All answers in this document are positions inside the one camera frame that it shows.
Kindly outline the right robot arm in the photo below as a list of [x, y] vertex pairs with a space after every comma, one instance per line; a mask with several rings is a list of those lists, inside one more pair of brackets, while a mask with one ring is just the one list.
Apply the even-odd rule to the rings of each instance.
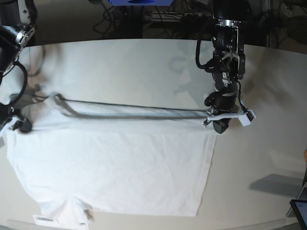
[[28, 73], [19, 62], [19, 55], [35, 33], [37, 9], [33, 0], [2, 0], [0, 2], [0, 79], [9, 68], [19, 67], [24, 81], [19, 94], [8, 104], [0, 104], [0, 132], [6, 129], [27, 134], [32, 130], [31, 121], [22, 115], [15, 104], [27, 87]]

